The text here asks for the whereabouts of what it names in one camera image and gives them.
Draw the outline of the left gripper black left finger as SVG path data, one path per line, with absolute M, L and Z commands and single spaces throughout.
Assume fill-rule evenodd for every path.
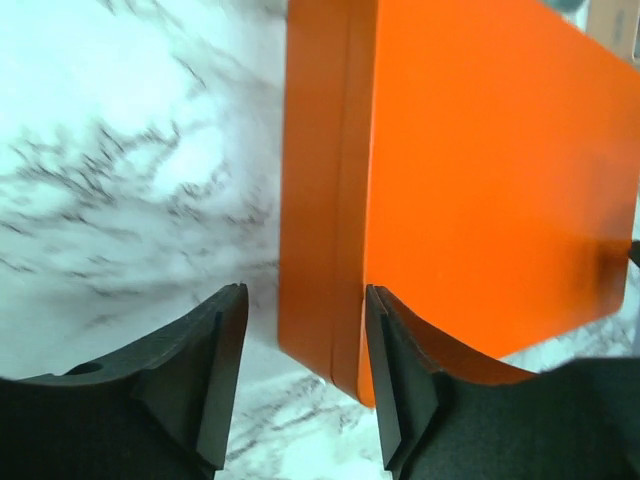
M 218 290 L 65 374 L 1 383 L 5 479 L 211 479 L 224 467 L 249 293 Z

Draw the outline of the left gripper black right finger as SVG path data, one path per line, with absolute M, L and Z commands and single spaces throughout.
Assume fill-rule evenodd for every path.
M 639 362 L 586 358 L 535 374 L 366 290 L 384 467 L 396 479 L 635 479 Z

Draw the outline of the orange cookie tin box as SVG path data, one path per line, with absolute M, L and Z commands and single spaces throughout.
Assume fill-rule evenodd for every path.
M 288 9 L 278 341 L 325 379 L 350 7 L 292 1 Z

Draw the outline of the orange metal tin lid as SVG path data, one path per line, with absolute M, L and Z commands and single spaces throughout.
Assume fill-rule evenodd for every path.
M 639 74 L 540 1 L 366 13 L 360 285 L 494 358 L 620 310 Z

